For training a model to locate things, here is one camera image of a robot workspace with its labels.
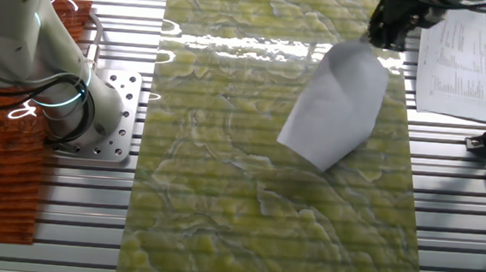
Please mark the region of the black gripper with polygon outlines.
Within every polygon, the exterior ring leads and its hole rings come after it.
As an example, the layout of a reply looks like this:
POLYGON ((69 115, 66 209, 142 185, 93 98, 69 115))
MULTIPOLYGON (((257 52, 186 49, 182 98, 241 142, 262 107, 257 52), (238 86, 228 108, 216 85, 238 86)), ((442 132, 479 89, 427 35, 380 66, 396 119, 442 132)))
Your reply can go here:
POLYGON ((389 50, 406 49, 407 25, 428 29, 426 19, 431 3, 428 0, 382 0, 383 9, 375 11, 368 24, 368 40, 374 45, 386 45, 389 50))

